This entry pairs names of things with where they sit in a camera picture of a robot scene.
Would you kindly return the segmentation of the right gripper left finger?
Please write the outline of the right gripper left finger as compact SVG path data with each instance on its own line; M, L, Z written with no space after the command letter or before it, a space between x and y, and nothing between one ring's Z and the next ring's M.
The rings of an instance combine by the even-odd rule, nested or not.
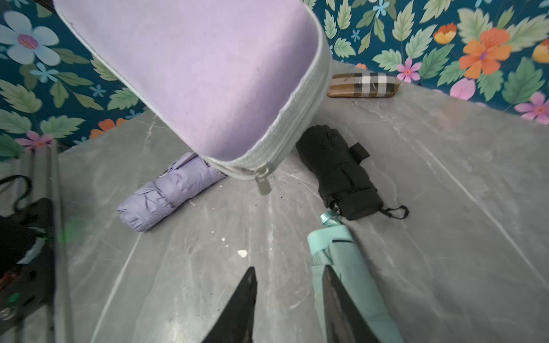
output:
M249 267L203 343L252 343L257 276Z

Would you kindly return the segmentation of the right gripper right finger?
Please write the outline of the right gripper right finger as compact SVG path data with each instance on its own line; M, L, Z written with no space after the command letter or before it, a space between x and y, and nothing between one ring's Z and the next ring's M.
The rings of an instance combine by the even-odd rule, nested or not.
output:
M323 304L327 342L380 343L329 265L323 271Z

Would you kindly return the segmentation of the lilac umbrella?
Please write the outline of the lilac umbrella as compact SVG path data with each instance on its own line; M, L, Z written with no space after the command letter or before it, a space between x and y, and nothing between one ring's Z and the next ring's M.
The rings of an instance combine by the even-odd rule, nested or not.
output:
M119 218L134 231L146 232L225 177L196 153L188 152L119 204Z

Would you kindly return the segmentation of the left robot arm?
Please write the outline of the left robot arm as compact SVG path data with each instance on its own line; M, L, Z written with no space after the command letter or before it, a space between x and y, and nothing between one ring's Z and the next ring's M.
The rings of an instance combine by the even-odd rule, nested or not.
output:
M45 197L22 207L32 191L29 177L15 174L1 184L23 180L25 191L13 203L13 213L1 217L1 333L22 333L25 319L47 308L47 342L54 341L54 206Z

